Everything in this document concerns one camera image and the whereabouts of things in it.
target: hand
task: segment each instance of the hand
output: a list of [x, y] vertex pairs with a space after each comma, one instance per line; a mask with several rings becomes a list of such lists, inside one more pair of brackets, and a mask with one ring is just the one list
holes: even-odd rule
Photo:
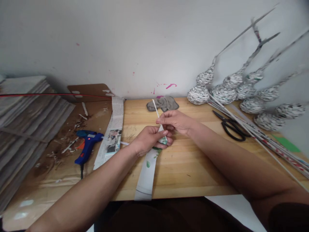
[[[172, 145], [173, 139], [171, 138], [172, 133], [163, 130], [158, 132], [159, 127], [156, 126], [146, 126], [136, 138], [130, 143], [131, 146], [138, 156], [145, 155], [152, 147], [157, 147], [165, 149]], [[167, 137], [167, 145], [158, 142], [159, 139]]]
[[176, 130], [180, 134], [187, 135], [189, 129], [196, 121], [178, 110], [173, 110], [161, 114], [156, 123], [165, 125], [170, 131]]

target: red wire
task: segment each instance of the red wire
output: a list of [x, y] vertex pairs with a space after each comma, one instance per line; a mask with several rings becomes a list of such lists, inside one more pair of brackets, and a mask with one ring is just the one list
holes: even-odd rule
[[75, 93], [21, 93], [21, 94], [0, 94], [0, 97], [20, 97], [20, 96], [44, 96], [44, 95], [80, 95], [80, 96], [88, 96], [88, 97], [101, 97], [112, 99], [111, 97], [106, 96], [97, 96], [97, 95], [89, 95], [89, 94], [75, 94]]

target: blue glue gun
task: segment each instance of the blue glue gun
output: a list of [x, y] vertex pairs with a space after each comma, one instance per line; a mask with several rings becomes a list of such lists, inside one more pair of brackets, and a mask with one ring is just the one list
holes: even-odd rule
[[86, 131], [85, 130], [79, 130], [79, 131], [76, 132], [76, 135], [80, 138], [85, 139], [84, 149], [81, 152], [80, 156], [75, 160], [76, 164], [83, 166], [84, 163], [86, 163], [87, 160], [89, 159], [93, 145], [96, 142], [102, 141], [104, 135], [102, 133], [96, 133], [96, 132], [90, 131], [90, 130], [86, 130]]

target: stack of cardboard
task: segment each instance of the stack of cardboard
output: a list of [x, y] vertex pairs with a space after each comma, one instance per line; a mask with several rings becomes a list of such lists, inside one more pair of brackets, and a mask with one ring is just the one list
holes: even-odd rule
[[[54, 93], [45, 76], [5, 79], [0, 94]], [[74, 109], [60, 96], [0, 98], [0, 212]]]

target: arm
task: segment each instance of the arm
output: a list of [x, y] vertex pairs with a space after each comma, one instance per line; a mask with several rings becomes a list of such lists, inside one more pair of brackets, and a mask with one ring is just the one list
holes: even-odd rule
[[189, 136], [245, 196], [266, 228], [268, 215], [275, 205], [281, 202], [309, 204], [309, 194], [287, 176], [185, 114], [167, 111], [156, 122]]
[[[50, 207], [27, 231], [86, 231], [109, 203], [136, 160], [153, 146], [165, 149], [173, 140], [168, 131], [145, 127], [134, 141], [104, 165], [79, 181]], [[168, 136], [168, 144], [157, 141]]]

